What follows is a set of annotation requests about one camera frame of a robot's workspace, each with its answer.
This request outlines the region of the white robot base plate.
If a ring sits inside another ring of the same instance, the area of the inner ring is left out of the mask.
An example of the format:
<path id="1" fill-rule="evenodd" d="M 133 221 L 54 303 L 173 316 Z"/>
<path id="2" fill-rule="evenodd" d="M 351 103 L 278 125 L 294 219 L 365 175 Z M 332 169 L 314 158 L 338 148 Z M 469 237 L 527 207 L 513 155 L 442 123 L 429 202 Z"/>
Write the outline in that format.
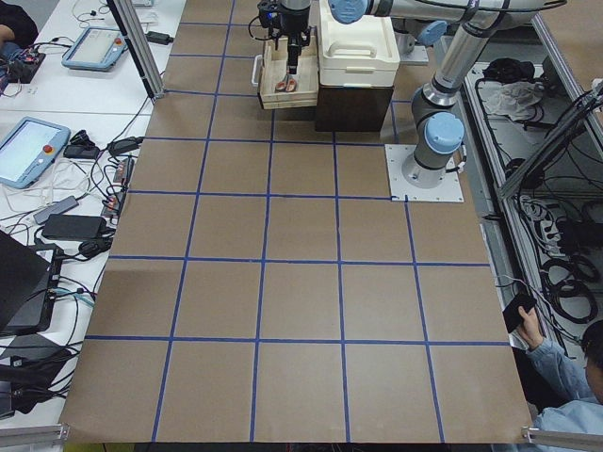
<path id="1" fill-rule="evenodd" d="M 453 158 L 443 169 L 424 169 L 415 161 L 415 145 L 386 144 L 385 160 L 393 202 L 464 201 Z"/>

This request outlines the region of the person's hand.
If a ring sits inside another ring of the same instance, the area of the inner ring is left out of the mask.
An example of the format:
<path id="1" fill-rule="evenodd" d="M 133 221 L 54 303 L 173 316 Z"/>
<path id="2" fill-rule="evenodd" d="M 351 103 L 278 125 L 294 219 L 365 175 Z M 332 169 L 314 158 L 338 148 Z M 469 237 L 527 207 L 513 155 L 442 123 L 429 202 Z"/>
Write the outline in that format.
<path id="1" fill-rule="evenodd" d="M 523 322 L 517 327 L 521 339 L 528 346 L 530 351 L 535 350 L 544 342 L 538 316 L 534 308 L 528 313 L 522 308 L 519 308 L 519 313 L 523 318 Z"/>

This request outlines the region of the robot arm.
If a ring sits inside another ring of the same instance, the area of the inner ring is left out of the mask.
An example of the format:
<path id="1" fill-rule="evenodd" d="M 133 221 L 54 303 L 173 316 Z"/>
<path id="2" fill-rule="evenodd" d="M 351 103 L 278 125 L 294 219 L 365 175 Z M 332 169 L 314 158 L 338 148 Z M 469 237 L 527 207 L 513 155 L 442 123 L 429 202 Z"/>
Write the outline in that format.
<path id="1" fill-rule="evenodd" d="M 464 125 L 449 110 L 456 102 L 465 76 L 487 41 L 498 30 L 527 23 L 538 12 L 559 8 L 563 1 L 330 1 L 330 12 L 340 24 L 365 16 L 410 22 L 406 30 L 416 39 L 445 22 L 459 27 L 432 80 L 412 101 L 418 143 L 407 163 L 430 175 L 443 172 L 464 138 Z"/>

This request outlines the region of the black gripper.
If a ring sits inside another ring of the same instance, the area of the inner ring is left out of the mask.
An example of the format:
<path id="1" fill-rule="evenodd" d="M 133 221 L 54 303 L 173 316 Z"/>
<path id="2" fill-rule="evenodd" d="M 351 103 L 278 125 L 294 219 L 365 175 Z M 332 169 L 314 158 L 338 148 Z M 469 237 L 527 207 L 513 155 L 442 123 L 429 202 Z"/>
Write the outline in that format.
<path id="1" fill-rule="evenodd" d="M 302 47 L 307 46 L 310 41 L 310 0 L 280 0 L 277 1 L 277 29 L 276 39 L 287 37 L 287 61 L 286 70 L 288 74 L 297 74 L 299 58 Z"/>

